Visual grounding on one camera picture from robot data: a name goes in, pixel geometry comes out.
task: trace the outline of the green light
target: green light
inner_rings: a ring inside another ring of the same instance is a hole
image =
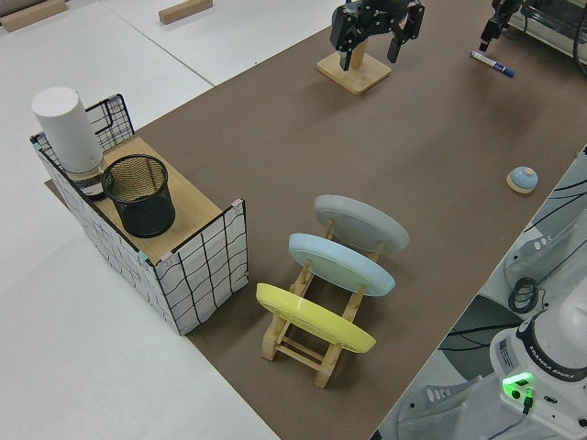
[[[528,382],[532,380],[532,374],[530,373],[520,373],[516,374],[515,376],[510,376],[509,378],[505,378],[502,380],[502,386],[504,387],[504,392],[506,396],[513,397],[514,399],[519,398],[519,392],[517,391],[517,387],[521,387],[526,385]],[[526,394],[529,392],[533,392],[531,388],[526,390]]]
[[[502,384],[505,385],[511,385],[512,383],[516,383],[519,382],[520,380],[527,380],[529,381],[530,379],[532,379],[532,374],[530,373],[520,373],[520,374],[516,374],[515,376],[510,376],[509,378],[505,378],[504,380],[502,380]]]

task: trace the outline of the yellow plate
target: yellow plate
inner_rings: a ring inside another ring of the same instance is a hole
[[[365,353],[375,345],[373,336],[342,316],[278,287],[257,284],[257,301],[293,325],[349,351]]]

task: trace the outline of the white cylindrical container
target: white cylindrical container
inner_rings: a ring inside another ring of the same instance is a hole
[[[51,87],[38,93],[31,107],[70,178],[86,195],[103,197],[104,152],[78,93],[69,87]]]

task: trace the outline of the black robotic arm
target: black robotic arm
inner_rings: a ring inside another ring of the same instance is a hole
[[[508,28],[508,22],[513,14],[520,10],[523,0],[492,0],[495,14],[491,17],[481,34],[479,50],[485,52],[492,39],[498,39],[503,29]]]
[[[340,67],[349,69],[352,51],[368,37],[388,32],[393,32],[393,39],[387,59],[395,62],[400,47],[417,38],[423,16],[419,0],[358,0],[339,6],[332,15],[330,42],[340,52]]]

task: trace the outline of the plate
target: plate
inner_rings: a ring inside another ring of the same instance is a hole
[[[320,195],[314,201],[318,221],[326,226],[334,220],[334,237],[359,249],[373,252],[383,241],[382,254],[396,254],[407,246],[410,236],[404,227],[366,203],[341,195]]]
[[[341,344],[355,353],[365,353],[375,345],[373,336],[342,316],[270,284],[257,284],[257,301],[270,312],[330,344]]]
[[[387,270],[350,247],[308,234],[291,234],[289,246],[298,263],[310,261],[312,273],[347,291],[365,285],[366,296],[383,296],[395,287]]]

